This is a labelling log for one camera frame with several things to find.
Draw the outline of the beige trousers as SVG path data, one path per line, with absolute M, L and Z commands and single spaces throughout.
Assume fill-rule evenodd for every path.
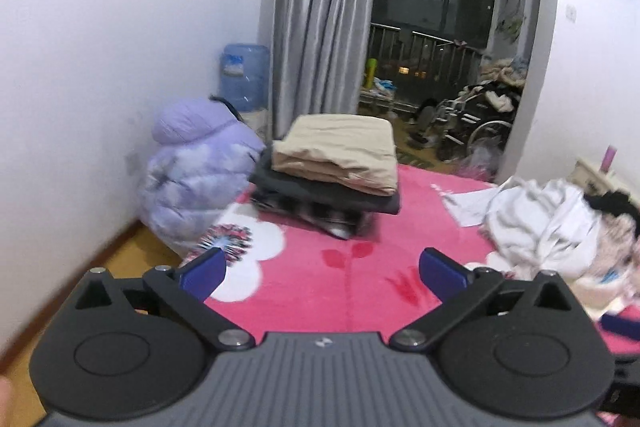
M 382 118 L 322 114 L 294 121 L 272 143 L 271 167 L 310 181 L 336 183 L 375 196 L 398 190 L 392 124 Z

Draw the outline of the white clothes pile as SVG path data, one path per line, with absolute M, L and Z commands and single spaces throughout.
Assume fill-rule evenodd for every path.
M 485 261 L 491 269 L 520 280 L 553 271 L 572 281 L 596 259 L 600 213 L 564 179 L 540 185 L 512 176 L 499 186 L 440 197 L 460 227 L 477 227 L 494 245 Z

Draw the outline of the pink checked garment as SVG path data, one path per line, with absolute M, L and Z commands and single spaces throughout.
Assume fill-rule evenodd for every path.
M 639 237 L 637 223 L 631 215 L 602 213 L 596 257 L 587 274 L 603 282 L 616 273 L 635 293 L 639 292 Z

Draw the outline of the black garment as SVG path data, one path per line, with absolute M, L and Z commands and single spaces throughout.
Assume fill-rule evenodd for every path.
M 593 210 L 601 211 L 614 217 L 620 217 L 623 215 L 631 217 L 636 225 L 634 236 L 639 237 L 639 207 L 631 202 L 630 196 L 627 193 L 623 191 L 615 191 L 606 192 L 601 195 L 585 194 L 584 199 Z

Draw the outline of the pink floral bed blanket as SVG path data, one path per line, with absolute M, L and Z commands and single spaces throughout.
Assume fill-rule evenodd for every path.
M 460 227 L 440 195 L 492 186 L 401 167 L 398 215 L 371 215 L 367 233 L 348 241 L 260 211 L 244 194 L 196 244 L 197 253 L 218 247 L 227 256 L 224 281 L 206 303 L 256 337 L 269 332 L 390 335 L 438 305 L 419 277 L 425 248 L 470 268 L 485 265 L 494 245 L 477 227 Z M 591 315 L 623 308 L 626 282 L 616 273 L 603 282 L 586 273 L 567 283 Z

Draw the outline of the lavender puffer jacket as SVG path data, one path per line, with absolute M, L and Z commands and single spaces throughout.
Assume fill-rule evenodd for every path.
M 152 129 L 140 220 L 180 257 L 246 189 L 265 144 L 221 98 L 165 107 Z

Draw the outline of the plaid folded garment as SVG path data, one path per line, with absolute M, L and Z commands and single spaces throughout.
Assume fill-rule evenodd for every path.
M 367 212 L 338 210 L 259 188 L 250 195 L 250 201 L 260 211 L 296 219 L 342 241 L 367 233 L 372 225 L 372 216 Z

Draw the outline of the dark grey folded garment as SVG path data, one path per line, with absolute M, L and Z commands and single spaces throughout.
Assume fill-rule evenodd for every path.
M 260 155 L 250 176 L 250 182 L 261 190 L 291 197 L 299 202 L 326 205 L 335 210 L 376 212 L 386 213 L 386 215 L 398 215 L 400 210 L 398 192 L 390 196 L 375 196 L 337 183 L 312 181 L 274 171 L 271 168 L 270 147 Z

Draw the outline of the wheelchair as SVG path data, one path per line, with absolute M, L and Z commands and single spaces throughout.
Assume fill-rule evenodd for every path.
M 462 159 L 488 143 L 506 148 L 524 86 L 494 80 L 464 88 L 438 104 L 428 98 L 416 113 L 410 145 L 434 147 L 440 161 Z

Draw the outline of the balcony metal railing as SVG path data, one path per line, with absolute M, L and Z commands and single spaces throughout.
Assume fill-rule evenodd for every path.
M 463 41 L 373 24 L 367 58 L 376 62 L 374 80 L 390 91 L 392 101 L 414 109 L 425 101 L 454 98 L 474 83 L 484 53 Z

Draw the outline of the blue water jug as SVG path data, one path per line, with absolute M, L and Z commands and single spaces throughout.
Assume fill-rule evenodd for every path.
M 220 95 L 239 113 L 266 108 L 269 66 L 266 46 L 228 44 L 220 57 Z

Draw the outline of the grey curtain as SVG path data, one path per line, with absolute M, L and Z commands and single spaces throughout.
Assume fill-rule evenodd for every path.
M 356 112 L 373 0 L 273 0 L 269 131 L 299 116 Z

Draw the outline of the white wall switch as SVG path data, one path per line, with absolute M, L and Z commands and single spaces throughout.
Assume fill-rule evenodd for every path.
M 565 10 L 565 16 L 570 22 L 572 22 L 572 23 L 576 22 L 577 11 L 576 11 L 576 9 L 574 8 L 573 5 L 567 5 L 566 10 Z

